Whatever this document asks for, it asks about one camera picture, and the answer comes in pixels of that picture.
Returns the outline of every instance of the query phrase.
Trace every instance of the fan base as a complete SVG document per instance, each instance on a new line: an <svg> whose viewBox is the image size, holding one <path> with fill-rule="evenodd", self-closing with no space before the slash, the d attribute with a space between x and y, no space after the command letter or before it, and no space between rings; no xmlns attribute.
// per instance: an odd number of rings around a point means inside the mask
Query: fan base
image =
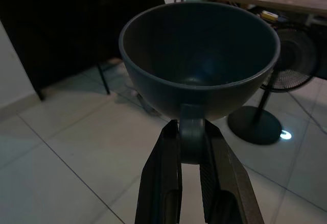
<svg viewBox="0 0 327 224"><path fill-rule="evenodd" d="M282 126L271 113L263 110L258 122L253 118L256 107L244 106L228 116L228 126L241 139L259 145L270 145L278 141Z"/></svg>

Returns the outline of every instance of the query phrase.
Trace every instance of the cable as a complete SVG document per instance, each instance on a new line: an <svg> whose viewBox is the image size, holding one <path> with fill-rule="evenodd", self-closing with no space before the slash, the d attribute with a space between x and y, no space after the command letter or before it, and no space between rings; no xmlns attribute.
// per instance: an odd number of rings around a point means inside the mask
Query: cable
<svg viewBox="0 0 327 224"><path fill-rule="evenodd" d="M304 108L304 106L298 101L298 99L295 98L293 94L290 92L287 92L294 100L295 102L302 108L302 110L315 122L315 124L319 127L319 129L327 135L327 130Z"/></svg>

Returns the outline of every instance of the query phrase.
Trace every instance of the baseboard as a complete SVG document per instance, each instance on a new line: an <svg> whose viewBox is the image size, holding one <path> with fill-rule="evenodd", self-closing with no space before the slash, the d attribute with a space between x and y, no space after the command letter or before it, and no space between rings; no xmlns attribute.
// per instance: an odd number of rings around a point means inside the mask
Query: baseboard
<svg viewBox="0 0 327 224"><path fill-rule="evenodd" d="M0 107L0 121L11 117L17 113L22 112L23 110L40 103L40 99L35 92L28 94L24 97L17 99L14 102L11 102L3 107Z"/></svg>

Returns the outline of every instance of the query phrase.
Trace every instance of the small light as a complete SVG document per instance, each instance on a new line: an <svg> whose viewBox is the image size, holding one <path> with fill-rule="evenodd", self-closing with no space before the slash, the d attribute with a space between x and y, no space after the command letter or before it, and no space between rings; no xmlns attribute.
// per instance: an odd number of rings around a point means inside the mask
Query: small light
<svg viewBox="0 0 327 224"><path fill-rule="evenodd" d="M289 140L289 139L292 138L292 135L288 131L282 130L282 133L281 133L280 137L281 137L281 139Z"/></svg>

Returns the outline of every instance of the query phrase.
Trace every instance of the fan pole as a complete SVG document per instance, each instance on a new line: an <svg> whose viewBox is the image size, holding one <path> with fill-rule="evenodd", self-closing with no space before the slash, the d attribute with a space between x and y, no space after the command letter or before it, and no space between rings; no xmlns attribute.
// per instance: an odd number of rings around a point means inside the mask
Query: fan pole
<svg viewBox="0 0 327 224"><path fill-rule="evenodd" d="M268 82L267 85L267 89L265 89L264 94L262 95L261 101L259 103L258 109L253 117L253 123L258 123L260 120L260 117L262 115L262 111L267 103L267 100L270 96L270 89L273 87L273 84L275 83L276 79L277 79L277 71L273 71L270 77L270 80Z"/></svg>

